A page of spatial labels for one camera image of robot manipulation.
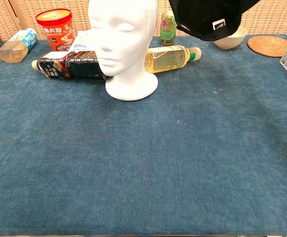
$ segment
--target rattan mat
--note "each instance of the rattan mat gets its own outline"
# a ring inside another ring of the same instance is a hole
[[[282,57],[287,50],[287,40],[276,36],[254,36],[247,45],[258,54],[275,58]]]

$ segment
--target mannequin head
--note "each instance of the mannequin head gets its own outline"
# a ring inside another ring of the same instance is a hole
[[[156,0],[90,0],[92,43],[104,74],[142,64],[155,30]]]

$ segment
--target blue felt surface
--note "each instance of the blue felt surface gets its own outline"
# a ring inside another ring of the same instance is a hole
[[[136,102],[0,60],[0,235],[287,235],[287,72],[247,39],[177,37]]]

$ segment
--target black cap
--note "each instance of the black cap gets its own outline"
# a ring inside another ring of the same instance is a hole
[[[169,0],[177,28],[204,41],[232,35],[259,0]]]

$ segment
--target red container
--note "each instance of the red container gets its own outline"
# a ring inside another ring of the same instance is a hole
[[[36,21],[52,47],[52,51],[68,51],[76,37],[72,24],[72,13],[65,8],[44,11]]]

